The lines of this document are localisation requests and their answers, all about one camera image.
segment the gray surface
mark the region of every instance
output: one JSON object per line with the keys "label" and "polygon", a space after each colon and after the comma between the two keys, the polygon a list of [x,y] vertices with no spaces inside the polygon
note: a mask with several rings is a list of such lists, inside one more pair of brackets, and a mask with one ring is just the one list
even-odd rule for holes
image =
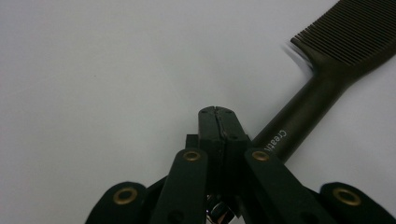
{"label": "gray surface", "polygon": [[[83,223],[111,186],[151,185],[203,107],[254,137],[310,77],[289,39],[334,3],[3,0],[0,223]],[[303,184],[396,216],[394,71],[352,86],[288,161]]]}

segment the comb tooth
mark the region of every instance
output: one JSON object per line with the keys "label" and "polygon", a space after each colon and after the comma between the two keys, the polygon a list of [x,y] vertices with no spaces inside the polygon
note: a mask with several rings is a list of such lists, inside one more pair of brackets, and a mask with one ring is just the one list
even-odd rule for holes
{"label": "comb tooth", "polygon": [[396,0],[342,0],[296,39],[354,65],[396,42]]}

